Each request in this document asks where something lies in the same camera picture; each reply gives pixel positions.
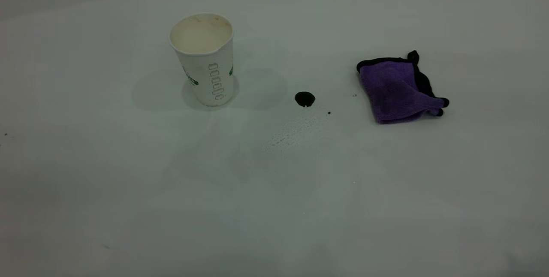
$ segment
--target folded towel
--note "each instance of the folded towel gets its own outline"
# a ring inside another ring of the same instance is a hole
[[[418,119],[428,111],[442,116],[449,104],[437,98],[427,76],[419,72],[419,54],[412,51],[408,59],[376,58],[356,66],[376,120],[380,124],[402,123]]]

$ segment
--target white table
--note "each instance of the white table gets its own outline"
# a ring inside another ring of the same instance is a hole
[[[547,1],[0,0],[0,275],[549,274]],[[224,107],[167,43],[200,11]],[[450,106],[378,125],[355,65],[411,50]]]

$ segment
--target paper cup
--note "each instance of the paper cup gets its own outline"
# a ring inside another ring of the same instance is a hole
[[[170,31],[170,45],[204,105],[223,105],[233,96],[233,34],[231,23],[215,13],[190,15]]]

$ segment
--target cup rim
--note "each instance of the cup rim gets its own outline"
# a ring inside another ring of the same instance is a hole
[[[171,42],[171,32],[173,30],[173,28],[179,24],[181,21],[183,21],[184,19],[187,19],[187,18],[190,18],[190,17],[194,17],[195,15],[217,15],[218,17],[222,17],[223,19],[225,19],[229,25],[231,25],[231,37],[229,37],[229,39],[227,39],[227,41],[220,47],[218,47],[217,49],[213,50],[213,51],[210,51],[210,52],[206,52],[206,53],[190,53],[190,52],[185,52],[185,51],[181,51],[179,50],[176,46],[173,45],[173,43]],[[225,47],[232,39],[233,39],[233,36],[235,35],[235,28],[233,27],[233,24],[231,23],[231,21],[229,21],[229,19],[227,19],[227,17],[225,17],[224,15],[220,15],[219,13],[214,13],[214,12],[198,12],[198,13],[193,13],[192,15],[186,15],[185,17],[182,17],[181,20],[177,21],[177,23],[175,23],[172,28],[170,29],[170,31],[168,32],[168,42],[170,43],[170,46],[173,48],[173,50],[175,50],[176,52],[179,52],[181,54],[184,54],[184,55],[189,55],[189,56],[207,56],[207,55],[212,55],[212,54],[215,54],[217,52],[219,52],[219,50],[221,50],[223,47]]]

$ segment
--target wet spot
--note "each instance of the wet spot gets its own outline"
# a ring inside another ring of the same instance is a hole
[[[296,93],[296,102],[304,108],[310,107],[314,103],[314,100],[314,95],[308,91],[300,91],[299,93]]]

